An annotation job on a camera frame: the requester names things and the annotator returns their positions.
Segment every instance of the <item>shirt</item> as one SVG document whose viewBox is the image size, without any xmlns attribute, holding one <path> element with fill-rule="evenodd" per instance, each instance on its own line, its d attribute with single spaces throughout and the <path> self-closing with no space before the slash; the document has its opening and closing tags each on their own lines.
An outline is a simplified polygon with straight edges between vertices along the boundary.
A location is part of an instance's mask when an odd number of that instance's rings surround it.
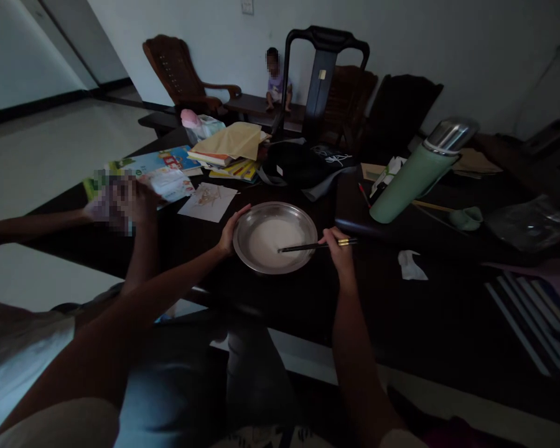
<svg viewBox="0 0 560 448">
<path fill-rule="evenodd" d="M 290 78 L 288 78 L 288 85 L 289 86 L 292 85 Z M 271 75 L 268 78 L 268 91 L 270 92 L 273 91 L 281 94 L 283 86 L 284 86 L 284 72 L 282 71 L 282 69 L 280 69 L 277 78 L 272 78 Z"/>
<path fill-rule="evenodd" d="M 73 317 L 0 303 L 0 425 L 74 335 Z"/>
<path fill-rule="evenodd" d="M 101 398 L 80 398 L 51 406 L 17 423 L 0 435 L 0 448 L 110 448 L 118 434 L 118 409 Z M 332 448 L 304 427 L 244 427 L 229 434 L 212 448 Z M 379 448 L 427 448 L 408 431 L 393 429 Z"/>
</svg>

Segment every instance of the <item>baseboard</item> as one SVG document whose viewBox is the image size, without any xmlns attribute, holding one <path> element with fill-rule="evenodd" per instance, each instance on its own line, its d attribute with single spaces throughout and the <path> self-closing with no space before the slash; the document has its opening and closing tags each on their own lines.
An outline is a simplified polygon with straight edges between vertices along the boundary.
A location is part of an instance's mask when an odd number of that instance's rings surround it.
<svg viewBox="0 0 560 448">
<path fill-rule="evenodd" d="M 130 78 L 122 78 L 116 81 L 110 81 L 104 84 L 100 84 L 99 87 L 91 89 L 89 92 L 92 96 L 100 96 L 105 95 L 113 90 L 118 90 L 120 88 L 128 87 L 131 85 L 133 85 L 133 81 L 131 81 Z"/>
<path fill-rule="evenodd" d="M 86 90 L 75 90 L 72 92 L 61 93 L 60 95 L 50 96 L 42 100 L 31 101 L 30 103 L 1 109 L 0 123 L 52 109 L 56 106 L 73 103 L 74 101 L 82 100 L 84 98 L 88 98 L 89 96 L 90 93 Z"/>
<path fill-rule="evenodd" d="M 114 98 L 113 96 L 99 95 L 94 96 L 97 100 L 107 101 L 108 103 L 120 104 L 123 106 L 131 106 L 139 109 L 153 110 L 156 112 L 165 112 L 170 106 L 164 106 L 157 103 L 150 103 L 148 101 L 133 101 L 125 100 L 124 98 Z"/>
</svg>

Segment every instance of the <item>red pen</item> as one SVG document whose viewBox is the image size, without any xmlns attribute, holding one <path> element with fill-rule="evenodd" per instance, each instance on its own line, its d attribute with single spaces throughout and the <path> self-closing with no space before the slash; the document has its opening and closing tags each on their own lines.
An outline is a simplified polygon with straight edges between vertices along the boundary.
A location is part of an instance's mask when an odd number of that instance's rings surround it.
<svg viewBox="0 0 560 448">
<path fill-rule="evenodd" d="M 363 186 L 361 185 L 361 183 L 359 183 L 359 190 L 361 190 L 361 194 L 363 195 L 363 199 L 365 199 L 365 202 L 367 203 L 367 207 L 371 208 L 371 204 L 369 203 L 369 200 L 367 199 L 367 195 L 365 194 L 365 190 L 363 190 Z"/>
</svg>

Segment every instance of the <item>white wall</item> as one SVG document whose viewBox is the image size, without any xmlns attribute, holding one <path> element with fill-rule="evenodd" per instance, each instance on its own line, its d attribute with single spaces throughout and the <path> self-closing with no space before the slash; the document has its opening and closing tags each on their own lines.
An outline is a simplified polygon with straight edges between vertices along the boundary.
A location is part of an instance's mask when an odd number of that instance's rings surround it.
<svg viewBox="0 0 560 448">
<path fill-rule="evenodd" d="M 83 84 L 83 90 L 91 90 L 97 88 L 98 85 L 94 81 L 89 71 L 78 58 L 75 51 L 58 30 L 48 12 L 44 9 L 38 0 L 18 0 L 27 8 L 33 20 L 42 29 L 44 34 L 50 40 L 51 45 L 56 49 L 60 56 L 64 59 L 68 68 L 77 76 Z"/>
<path fill-rule="evenodd" d="M 44 4 L 100 84 L 128 77 L 87 0 L 44 0 Z"/>
<path fill-rule="evenodd" d="M 82 88 L 23 5 L 0 0 L 0 109 Z"/>
<path fill-rule="evenodd" d="M 485 132 L 511 131 L 520 101 L 560 44 L 560 0 L 256 0 L 254 16 L 242 15 L 240 2 L 229 0 L 88 1 L 144 101 L 172 104 L 141 49 L 150 37 L 184 39 L 203 81 L 263 95 L 265 50 L 283 51 L 291 29 L 315 24 L 367 41 L 368 69 L 380 78 L 410 73 L 443 83 L 425 131 L 452 114 L 477 119 Z M 307 42 L 293 44 L 291 78 L 300 103 L 313 54 Z M 356 62 L 353 54 L 338 63 Z M 551 76 L 537 96 L 551 99 L 548 85 L 560 90 L 560 67 Z M 521 134 L 560 114 L 555 97 L 548 110 L 530 101 Z"/>
</svg>

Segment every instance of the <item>light switch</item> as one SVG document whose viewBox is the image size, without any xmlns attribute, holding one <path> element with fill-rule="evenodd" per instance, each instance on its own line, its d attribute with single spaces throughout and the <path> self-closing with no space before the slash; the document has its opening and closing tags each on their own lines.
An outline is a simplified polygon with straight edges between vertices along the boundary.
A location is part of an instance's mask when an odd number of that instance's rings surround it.
<svg viewBox="0 0 560 448">
<path fill-rule="evenodd" d="M 243 14 L 253 15 L 253 0 L 241 0 Z"/>
</svg>

